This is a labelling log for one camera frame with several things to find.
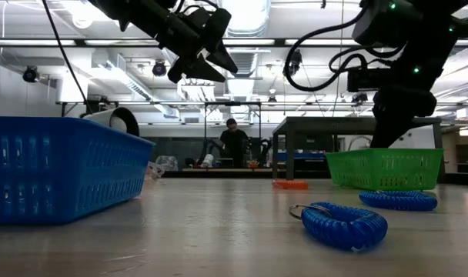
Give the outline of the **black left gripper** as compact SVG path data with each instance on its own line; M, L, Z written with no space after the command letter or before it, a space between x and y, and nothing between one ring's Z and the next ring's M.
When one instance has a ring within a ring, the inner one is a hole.
M223 36L231 19L225 9L209 11L190 7L190 11L175 13L162 10L162 27L156 35L159 47L171 63L167 74L171 82L186 78L224 82L226 79L207 61L230 72L238 68L223 44Z

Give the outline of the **person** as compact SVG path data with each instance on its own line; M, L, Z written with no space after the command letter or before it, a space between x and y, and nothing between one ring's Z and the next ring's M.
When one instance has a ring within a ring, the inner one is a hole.
M220 141L227 157L232 159L234 168L244 167L245 144L249 140L248 135L238 128L234 118L226 121L227 129L220 135Z

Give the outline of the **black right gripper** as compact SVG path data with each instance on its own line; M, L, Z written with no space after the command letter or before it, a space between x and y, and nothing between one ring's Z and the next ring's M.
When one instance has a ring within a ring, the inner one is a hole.
M374 95L375 132L372 149L387 149L412 128L413 117L431 116L435 96L427 91L402 86L385 86Z

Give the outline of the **orange coil wristband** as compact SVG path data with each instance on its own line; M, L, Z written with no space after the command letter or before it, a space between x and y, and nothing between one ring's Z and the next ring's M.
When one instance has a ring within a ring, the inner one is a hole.
M272 181L272 187L274 189L307 190L309 188L309 184L308 182L301 180L276 179Z

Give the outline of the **clear plastic bag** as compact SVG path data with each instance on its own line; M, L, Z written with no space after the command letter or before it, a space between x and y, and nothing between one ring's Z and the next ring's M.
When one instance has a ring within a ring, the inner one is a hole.
M160 155L157 157L155 163L160 165L166 171L175 172L179 170L178 160L175 156Z

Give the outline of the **blue plastic basket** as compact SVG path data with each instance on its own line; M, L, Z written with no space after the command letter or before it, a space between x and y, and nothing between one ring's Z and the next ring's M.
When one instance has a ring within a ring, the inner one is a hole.
M141 194L153 143L80 118L0 116L0 225L57 225Z

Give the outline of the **blue coil wristband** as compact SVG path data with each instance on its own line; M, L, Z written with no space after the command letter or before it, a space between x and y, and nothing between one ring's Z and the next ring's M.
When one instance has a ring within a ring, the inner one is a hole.
M359 194L362 203L380 209L428 212L434 210L436 198L422 192L405 191L365 191Z
M291 205L289 214L300 220L314 239L345 251L372 249L388 230L387 220L376 212L331 202Z

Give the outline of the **black ceiling spotlight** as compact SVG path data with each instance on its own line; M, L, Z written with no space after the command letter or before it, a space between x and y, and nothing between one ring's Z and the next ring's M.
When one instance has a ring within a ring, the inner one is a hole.
M287 61L283 67L282 73L286 77L287 75L293 77L300 69L300 65L303 61L302 54L299 49L295 50L289 61Z
M30 65L24 71L22 78L27 83L36 83L39 80L38 68L34 65Z
M156 77L162 77L167 74L167 67L164 60L156 60L152 67L152 74Z

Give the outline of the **green plastic basket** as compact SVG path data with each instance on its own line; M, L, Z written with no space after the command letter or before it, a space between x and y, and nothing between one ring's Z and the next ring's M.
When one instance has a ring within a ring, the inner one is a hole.
M361 149L326 155L335 185L370 191L436 187L442 149Z

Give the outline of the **grey perforated metal shelf riser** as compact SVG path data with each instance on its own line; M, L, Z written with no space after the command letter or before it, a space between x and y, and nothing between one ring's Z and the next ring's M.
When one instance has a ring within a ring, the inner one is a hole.
M286 117L273 131L272 177L279 177L279 136L286 137L286 179L293 180L295 173L295 138L297 134L333 135L333 144L338 144L338 135L373 135L376 120L370 117Z

